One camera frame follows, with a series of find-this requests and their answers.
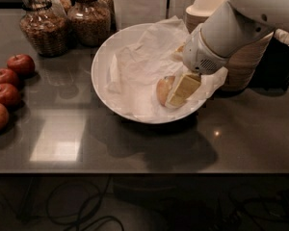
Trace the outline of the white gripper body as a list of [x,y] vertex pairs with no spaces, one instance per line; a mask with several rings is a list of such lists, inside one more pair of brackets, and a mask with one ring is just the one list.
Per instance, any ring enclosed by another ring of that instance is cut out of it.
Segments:
[[193,72],[211,75],[226,65],[228,58],[214,53],[205,43],[201,35],[202,23],[187,36],[183,47],[183,64]]

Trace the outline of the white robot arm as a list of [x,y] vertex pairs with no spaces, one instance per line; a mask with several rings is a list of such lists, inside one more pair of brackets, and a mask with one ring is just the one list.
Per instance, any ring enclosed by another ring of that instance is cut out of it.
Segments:
[[289,0],[225,0],[186,38],[183,64],[193,74],[211,75],[276,29],[289,33]]

